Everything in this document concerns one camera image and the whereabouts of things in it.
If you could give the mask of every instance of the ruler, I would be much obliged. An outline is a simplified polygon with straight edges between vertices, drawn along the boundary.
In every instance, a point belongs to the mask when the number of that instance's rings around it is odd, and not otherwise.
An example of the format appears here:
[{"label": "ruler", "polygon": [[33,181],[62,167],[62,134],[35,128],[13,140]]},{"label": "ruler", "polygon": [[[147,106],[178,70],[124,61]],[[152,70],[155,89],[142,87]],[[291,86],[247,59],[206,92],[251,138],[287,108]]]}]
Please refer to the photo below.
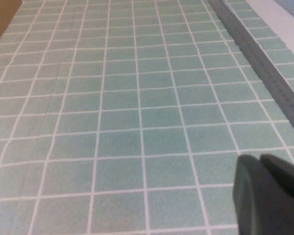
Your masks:
[{"label": "ruler", "polygon": [[294,91],[222,0],[208,2],[294,128]]}]

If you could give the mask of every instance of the grid line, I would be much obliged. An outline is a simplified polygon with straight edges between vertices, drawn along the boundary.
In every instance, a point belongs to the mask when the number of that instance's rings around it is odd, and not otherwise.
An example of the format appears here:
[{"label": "grid line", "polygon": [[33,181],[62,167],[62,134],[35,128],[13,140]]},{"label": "grid line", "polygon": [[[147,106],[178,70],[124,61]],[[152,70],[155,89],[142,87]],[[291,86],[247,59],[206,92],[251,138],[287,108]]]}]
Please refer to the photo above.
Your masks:
[{"label": "grid line", "polygon": [[[65,3],[64,3],[63,8],[62,8],[62,11],[64,10],[64,7],[65,7],[66,3],[67,3],[67,0],[65,0]],[[33,215],[32,215],[32,218],[31,218],[31,221],[30,221],[30,225],[29,225],[29,228],[28,228],[28,233],[27,233],[28,235],[31,235],[32,232],[33,232],[34,223],[35,223],[35,219],[36,219],[36,215],[37,215],[37,211],[38,211],[38,207],[39,207],[39,203],[40,203],[39,196],[42,195],[42,191],[43,191],[43,187],[44,187],[44,181],[45,181],[45,177],[46,177],[46,171],[47,171],[47,167],[48,167],[48,160],[50,158],[51,151],[53,149],[54,142],[55,142],[55,135],[54,134],[57,132],[57,129],[58,129],[58,126],[59,126],[59,122],[60,122],[60,119],[61,119],[61,114],[62,114],[63,107],[64,107],[64,102],[65,102],[65,98],[66,98],[66,92],[67,92],[68,87],[69,87],[70,75],[72,73],[75,55],[76,55],[76,50],[74,51],[73,61],[71,63],[71,67],[70,67],[69,78],[68,78],[68,81],[67,81],[67,84],[66,84],[66,87],[65,87],[65,92],[64,92],[64,95],[63,95],[63,98],[62,98],[60,112],[59,112],[59,115],[57,117],[56,125],[55,125],[54,131],[53,131],[51,146],[49,148],[48,154],[46,156],[46,161],[44,163],[44,168],[43,168],[43,172],[42,172],[42,176],[41,176],[41,181],[40,181],[40,184],[39,184],[39,190],[38,190],[38,199],[35,201]]]},{"label": "grid line", "polygon": [[106,70],[106,55],[107,55],[107,47],[108,47],[108,29],[109,29],[109,17],[110,17],[110,6],[111,0],[109,0],[109,11],[108,11],[108,20],[107,20],[107,30],[106,30],[106,38],[105,38],[105,46],[104,46],[104,58],[103,58],[103,67],[102,67],[102,80],[101,80],[101,89],[100,89],[100,102],[99,102],[99,112],[98,112],[98,123],[97,123],[97,133],[96,133],[96,146],[94,153],[94,165],[93,165],[93,178],[92,178],[92,187],[91,187],[91,197],[89,202],[89,212],[88,212],[88,220],[87,220],[87,233],[91,232],[92,229],[92,218],[93,218],[93,209],[94,209],[94,194],[96,187],[96,174],[97,174],[97,157],[98,157],[98,149],[99,149],[99,139],[100,139],[100,125],[101,125],[101,110],[102,110],[102,101],[103,101],[103,87],[104,87],[104,75]]}]

